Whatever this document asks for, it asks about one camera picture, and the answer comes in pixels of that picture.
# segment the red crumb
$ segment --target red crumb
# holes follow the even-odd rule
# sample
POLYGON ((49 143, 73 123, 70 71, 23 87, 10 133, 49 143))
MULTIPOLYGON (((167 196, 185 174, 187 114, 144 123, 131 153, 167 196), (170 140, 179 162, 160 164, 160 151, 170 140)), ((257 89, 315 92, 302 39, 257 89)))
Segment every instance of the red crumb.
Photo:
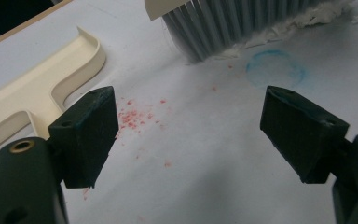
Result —
POLYGON ((138 221, 140 221, 140 222, 145 222, 146 219, 145 219, 144 217, 138 216, 138 221))
POLYGON ((83 189, 83 199, 84 199, 84 201, 87 200, 89 190, 90 190, 90 188, 83 189))
POLYGON ((164 166, 165 168, 169 168, 172 166, 172 162, 170 160, 165 160, 164 166))
MULTIPOLYGON (((167 102, 166 99, 161 99, 162 104, 167 102)), ((138 102, 135 99, 125 100, 118 102, 117 105, 121 105, 121 108, 117 109, 117 116, 119 120, 119 131, 116 138, 122 137, 126 130, 133 130, 135 133, 141 133, 142 126, 150 120, 154 120, 155 115, 153 114, 153 105, 138 106, 138 102)))

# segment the gray brush bristles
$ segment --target gray brush bristles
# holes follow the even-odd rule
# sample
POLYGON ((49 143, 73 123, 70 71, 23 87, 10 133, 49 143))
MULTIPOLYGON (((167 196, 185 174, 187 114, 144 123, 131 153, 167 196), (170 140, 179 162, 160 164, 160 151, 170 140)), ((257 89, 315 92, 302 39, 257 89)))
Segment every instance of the gray brush bristles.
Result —
POLYGON ((196 63, 322 1, 192 0, 162 18, 176 45, 196 63))

